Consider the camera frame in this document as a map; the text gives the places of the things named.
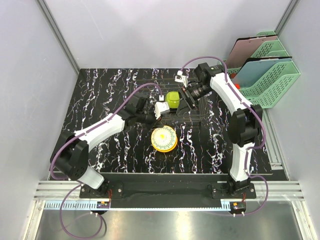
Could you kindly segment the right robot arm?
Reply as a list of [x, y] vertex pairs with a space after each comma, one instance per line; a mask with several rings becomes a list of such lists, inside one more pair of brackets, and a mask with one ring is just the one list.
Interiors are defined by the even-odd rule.
[[178, 91], [180, 101], [176, 110], [182, 115], [194, 109], [200, 98], [216, 92], [231, 114], [227, 134], [233, 145], [232, 164], [228, 172], [226, 191], [232, 198], [239, 198], [249, 188], [251, 178], [249, 165], [252, 150], [262, 127], [262, 107], [246, 99], [231, 81], [226, 64], [209, 66], [201, 63], [195, 68], [198, 81], [188, 84], [188, 78], [179, 70], [175, 81], [183, 83]]

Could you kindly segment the teal patterned yellow bowl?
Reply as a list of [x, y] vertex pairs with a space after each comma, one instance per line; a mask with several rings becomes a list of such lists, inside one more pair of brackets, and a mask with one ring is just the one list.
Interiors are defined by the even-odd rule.
[[167, 146], [175, 141], [178, 141], [176, 131], [167, 125], [156, 128], [151, 134], [151, 144], [158, 143], [160, 146]]

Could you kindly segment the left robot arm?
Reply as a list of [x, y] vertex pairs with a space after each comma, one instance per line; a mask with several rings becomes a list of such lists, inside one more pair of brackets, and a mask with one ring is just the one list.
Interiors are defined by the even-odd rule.
[[55, 180], [54, 168], [62, 172], [67, 179], [77, 181], [90, 187], [90, 192], [97, 198], [108, 193], [105, 178], [89, 166], [90, 151], [126, 128], [141, 123], [152, 129], [160, 123], [162, 115], [170, 111], [164, 96], [159, 97], [150, 110], [145, 110], [147, 96], [135, 93], [130, 96], [114, 113], [102, 120], [75, 132], [62, 133], [50, 159], [50, 174]]

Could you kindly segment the yellow bottom bowl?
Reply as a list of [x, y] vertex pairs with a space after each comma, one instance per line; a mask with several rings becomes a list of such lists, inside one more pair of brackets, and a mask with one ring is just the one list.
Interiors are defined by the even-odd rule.
[[157, 142], [152, 142], [152, 146], [154, 147], [154, 149], [161, 153], [168, 153], [172, 151], [177, 146], [177, 144], [178, 142], [175, 141], [164, 146], [164, 145], [159, 145]]

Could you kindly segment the patterned bowl green outside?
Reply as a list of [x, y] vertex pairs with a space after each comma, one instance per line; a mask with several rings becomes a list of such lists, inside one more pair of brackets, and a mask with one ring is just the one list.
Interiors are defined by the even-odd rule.
[[180, 95], [178, 91], [170, 91], [165, 96], [165, 101], [170, 109], [176, 110], [180, 104]]

